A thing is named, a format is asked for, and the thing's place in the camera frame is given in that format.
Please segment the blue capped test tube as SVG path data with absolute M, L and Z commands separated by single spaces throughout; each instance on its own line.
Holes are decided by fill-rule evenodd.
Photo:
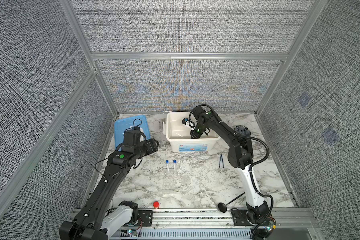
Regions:
M 177 161 L 173 160 L 173 170 L 174 170 L 174 174 L 177 175 Z
M 169 160 L 166 160 L 166 169 L 167 169 L 167 173 L 168 175 L 170 175 L 170 166 L 169 166 Z

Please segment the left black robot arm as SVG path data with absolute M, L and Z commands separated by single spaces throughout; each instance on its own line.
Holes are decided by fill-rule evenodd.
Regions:
M 137 160 L 157 152 L 159 143 L 147 139 L 140 127 L 126 129 L 123 136 L 124 141 L 108 156 L 102 179 L 87 203 L 73 221 L 60 226 L 62 240 L 107 240 L 123 225 L 138 221 L 138 204 L 122 201 L 113 213 L 109 205 L 130 170 L 140 166 Z

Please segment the white plastic storage bin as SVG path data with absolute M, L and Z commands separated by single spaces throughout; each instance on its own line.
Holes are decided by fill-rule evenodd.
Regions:
M 213 130 L 191 128 L 187 123 L 188 112 L 170 112 L 163 123 L 163 135 L 166 136 L 173 152 L 210 151 L 221 139 Z

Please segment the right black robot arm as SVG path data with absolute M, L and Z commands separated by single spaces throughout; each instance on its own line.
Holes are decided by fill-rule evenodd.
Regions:
M 206 130 L 212 130 L 229 146 L 228 161 L 243 178 L 249 222 L 253 225 L 261 225 L 271 215 L 274 202 L 268 204 L 266 199 L 273 200 L 272 196 L 260 192 L 254 174 L 254 166 L 264 162 L 269 157 L 269 147 L 264 141 L 252 137 L 250 134 L 243 135 L 234 131 L 209 105 L 202 104 L 194 107 L 189 118 L 191 116 L 194 116 L 196 120 L 196 126 L 190 131 L 192 139 L 199 139 Z M 252 141 L 261 143 L 266 150 L 265 156 L 257 162 L 253 161 Z

